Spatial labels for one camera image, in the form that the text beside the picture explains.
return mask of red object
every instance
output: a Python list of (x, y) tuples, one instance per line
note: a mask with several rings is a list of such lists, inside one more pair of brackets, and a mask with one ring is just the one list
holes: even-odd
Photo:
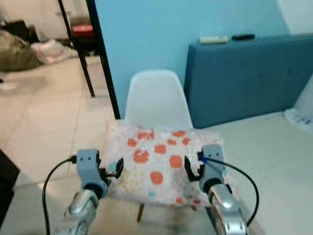
[(149, 159), (149, 153), (147, 151), (136, 150), (134, 153), (134, 161), (136, 163), (145, 163)]
[(182, 140), (182, 144), (183, 144), (183, 145), (188, 145), (188, 144), (189, 144), (189, 141), (190, 141), (189, 138), (184, 138), (184, 139)]
[(183, 203), (182, 198), (181, 198), (181, 197), (177, 197), (177, 198), (176, 198), (176, 203), (177, 203), (177, 204), (182, 204), (182, 203)]
[(164, 144), (155, 145), (155, 153), (158, 154), (166, 153), (166, 146)]
[(138, 132), (137, 137), (138, 137), (139, 140), (142, 140), (142, 139), (153, 140), (155, 138), (155, 133), (154, 133), (153, 130), (152, 130), (151, 133), (148, 133), (148, 132)]
[(186, 132), (184, 131), (176, 131), (176, 132), (173, 132), (172, 135), (175, 136), (175, 137), (182, 137), (186, 134)]
[(91, 24), (79, 24), (75, 25), (72, 28), (74, 34), (85, 34), (85, 33), (92, 33), (92, 25)]
[(137, 141), (135, 141), (134, 139), (128, 139), (127, 145), (128, 145), (129, 147), (136, 147)]
[(175, 140), (171, 140), (171, 139), (168, 139), (168, 140), (167, 140), (167, 143), (168, 143), (169, 145), (176, 145), (176, 141), (175, 141)]
[(182, 158), (179, 155), (172, 155), (170, 158), (170, 166), (172, 168), (182, 167)]
[(152, 172), (150, 173), (150, 178), (151, 178), (152, 183), (154, 183), (155, 185), (160, 185), (160, 184), (162, 184), (163, 175), (162, 175), (161, 172), (152, 171)]

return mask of white object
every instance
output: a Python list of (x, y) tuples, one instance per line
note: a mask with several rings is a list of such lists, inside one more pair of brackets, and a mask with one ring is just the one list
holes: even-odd
[(149, 204), (209, 206), (199, 183), (188, 181), (184, 157), (197, 172), (201, 164), (197, 153), (202, 146), (222, 144), (217, 133), (195, 129), (159, 131), (117, 121), (109, 126), (107, 134), (110, 141), (100, 168), (114, 172), (117, 161), (124, 159), (121, 176), (111, 178), (108, 196)]
[(177, 75), (169, 70), (136, 73), (129, 88), (125, 121), (163, 130), (193, 128)]
[(224, 44), (228, 43), (228, 37), (227, 36), (200, 37), (199, 42), (200, 44)]
[(46, 43), (33, 43), (31, 48), (35, 52), (38, 60), (44, 64), (51, 64), (64, 61), (77, 56), (77, 52), (61, 43), (51, 39)]
[(299, 129), (313, 134), (313, 117), (307, 117), (296, 109), (284, 111), (284, 117)]

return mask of chair backrest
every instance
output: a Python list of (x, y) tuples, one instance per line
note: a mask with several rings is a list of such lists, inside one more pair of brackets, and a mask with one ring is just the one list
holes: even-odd
[(129, 88), (125, 121), (162, 130), (193, 128), (177, 75), (169, 70), (136, 73)]

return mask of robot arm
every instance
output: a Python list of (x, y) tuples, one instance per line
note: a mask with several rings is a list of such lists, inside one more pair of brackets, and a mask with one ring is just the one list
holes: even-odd
[(218, 235), (249, 235), (240, 212), (237, 199), (229, 185), (224, 184), (224, 165), (208, 162), (214, 159), (223, 162), (222, 148), (218, 144), (206, 145), (198, 153), (198, 160), (204, 162), (195, 176), (190, 162), (185, 157), (185, 169), (189, 181), (199, 181), (200, 188), (208, 195), (211, 206), (207, 213)]
[[(190, 162), (185, 157), (185, 169), (189, 181), (199, 181), (200, 188), (207, 193), (211, 203), (207, 209), (208, 215), (218, 235), (249, 235), (237, 199), (231, 194), (231, 189), (224, 184), (224, 166), (211, 163), (207, 159), (223, 161), (220, 145), (207, 145), (198, 153), (198, 160), (205, 164), (195, 176)], [(86, 235), (89, 226), (96, 216), (99, 200), (106, 197), (110, 180), (118, 178), (123, 170), (124, 162), (120, 159), (116, 164), (114, 174), (99, 169), (100, 159), (98, 150), (80, 150), (77, 153), (77, 171), (82, 181), (82, 190), (74, 196), (62, 223), (55, 230), (55, 235)]]
[(62, 223), (55, 230), (55, 235), (86, 235), (96, 217), (99, 200), (107, 195), (110, 185), (108, 177), (118, 178), (124, 167), (124, 161), (120, 159), (115, 173), (107, 174), (104, 168), (99, 169), (99, 151), (93, 149), (78, 151), (76, 164), (82, 190), (75, 194)]

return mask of blue cushion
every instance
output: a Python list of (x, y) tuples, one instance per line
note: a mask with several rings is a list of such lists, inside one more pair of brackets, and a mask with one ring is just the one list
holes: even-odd
[(189, 47), (185, 94), (195, 128), (292, 107), (313, 73), (313, 35)]

